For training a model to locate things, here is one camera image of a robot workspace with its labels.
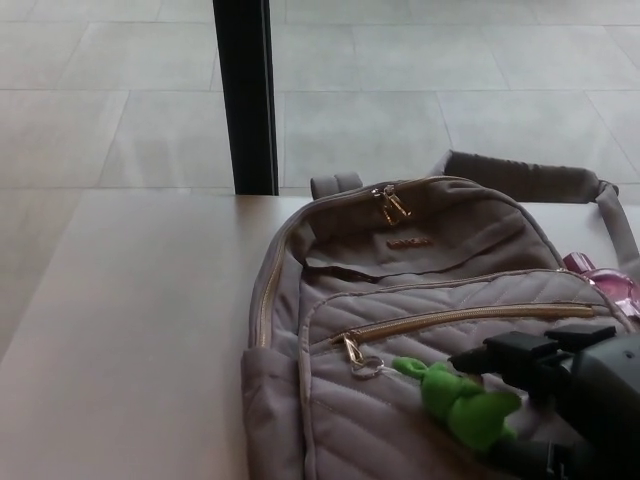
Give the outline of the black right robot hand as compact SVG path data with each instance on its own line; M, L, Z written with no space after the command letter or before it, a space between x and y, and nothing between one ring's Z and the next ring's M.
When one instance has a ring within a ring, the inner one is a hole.
M491 464L519 479L639 476L639 337L612 326L570 324L541 336L512 331L450 359L467 374L494 373L549 400L580 442L500 440Z

